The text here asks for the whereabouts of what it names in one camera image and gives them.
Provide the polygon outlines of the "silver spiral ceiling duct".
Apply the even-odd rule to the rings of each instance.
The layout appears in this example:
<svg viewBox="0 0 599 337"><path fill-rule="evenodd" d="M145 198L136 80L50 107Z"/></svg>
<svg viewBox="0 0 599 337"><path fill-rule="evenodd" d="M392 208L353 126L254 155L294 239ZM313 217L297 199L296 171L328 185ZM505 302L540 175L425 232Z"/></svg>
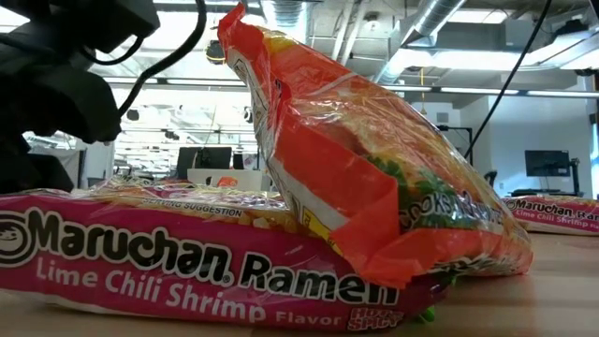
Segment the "silver spiral ceiling duct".
<svg viewBox="0 0 599 337"><path fill-rule="evenodd" d="M436 45L438 33L467 0L421 0L416 12L398 20L389 36L389 57L373 81L393 84L408 68L431 61L427 48Z"/></svg>
<svg viewBox="0 0 599 337"><path fill-rule="evenodd" d="M281 28L296 28L305 24L308 5L302 0L261 0L269 23Z"/></svg>

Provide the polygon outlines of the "black monitor stand desk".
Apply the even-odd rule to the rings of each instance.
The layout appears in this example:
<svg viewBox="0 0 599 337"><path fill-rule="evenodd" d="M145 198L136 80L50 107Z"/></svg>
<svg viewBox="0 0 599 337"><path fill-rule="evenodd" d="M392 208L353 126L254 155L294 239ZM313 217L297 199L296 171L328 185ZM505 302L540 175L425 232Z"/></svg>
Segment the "black monitor stand desk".
<svg viewBox="0 0 599 337"><path fill-rule="evenodd" d="M511 197L523 197L523 196L563 196L563 197L578 197L582 198L584 193L580 189L579 174L578 174L579 159L573 158L569 162L569 168L572 175L573 191L565 192L558 189L517 189L510 193Z"/></svg>

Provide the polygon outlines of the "black metal stand frame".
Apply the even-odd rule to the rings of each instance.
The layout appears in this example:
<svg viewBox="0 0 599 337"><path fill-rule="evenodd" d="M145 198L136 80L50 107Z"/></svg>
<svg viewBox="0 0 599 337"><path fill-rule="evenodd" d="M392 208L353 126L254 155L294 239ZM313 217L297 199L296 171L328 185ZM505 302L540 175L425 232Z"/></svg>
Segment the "black metal stand frame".
<svg viewBox="0 0 599 337"><path fill-rule="evenodd" d="M450 125L436 125L436 127L441 132L450 132L450 131L456 132L457 135L462 138L462 141L466 145L466 149L464 151L460 151L460 153L462 154L462 156L464 158L468 159L468 161L469 161L469 163L471 165L474 165L474 152L470 152L470 153L467 152L467 150L470 148L470 146L471 146L471 144L473 143L473 140L474 140L473 129L471 127L450 126ZM460 133L461 131L464 131L464 132L467 133L468 139L465 139L462 136L462 134Z"/></svg>

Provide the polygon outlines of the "pink green Maruchan ramen packet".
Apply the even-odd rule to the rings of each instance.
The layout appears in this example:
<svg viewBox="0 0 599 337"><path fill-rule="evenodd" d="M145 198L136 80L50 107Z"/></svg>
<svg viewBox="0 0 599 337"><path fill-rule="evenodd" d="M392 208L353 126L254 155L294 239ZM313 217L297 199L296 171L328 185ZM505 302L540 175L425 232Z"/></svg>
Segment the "pink green Maruchan ramen packet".
<svg viewBox="0 0 599 337"><path fill-rule="evenodd" d="M599 201L570 196L504 198L505 206L529 232L599 236Z"/></svg>
<svg viewBox="0 0 599 337"><path fill-rule="evenodd" d="M367 282L278 195L196 186L0 195L0 289L94 313L364 331L430 315L451 285Z"/></svg>

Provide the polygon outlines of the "white pillar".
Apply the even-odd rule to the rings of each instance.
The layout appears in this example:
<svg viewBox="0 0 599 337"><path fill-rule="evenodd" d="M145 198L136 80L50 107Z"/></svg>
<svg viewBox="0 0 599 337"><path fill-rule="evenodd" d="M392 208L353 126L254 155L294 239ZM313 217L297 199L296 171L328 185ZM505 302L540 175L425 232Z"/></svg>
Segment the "white pillar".
<svg viewBox="0 0 599 337"><path fill-rule="evenodd" d="M89 186L113 175L115 144L95 142L85 148L83 178Z"/></svg>

